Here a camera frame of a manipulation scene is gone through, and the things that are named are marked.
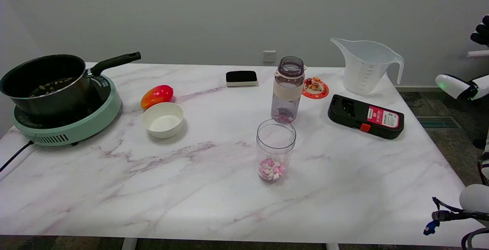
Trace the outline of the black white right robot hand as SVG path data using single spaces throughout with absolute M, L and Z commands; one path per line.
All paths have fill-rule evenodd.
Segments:
M 489 46 L 489 15 L 482 18 L 482 22 L 471 33 L 470 39 L 477 44 Z

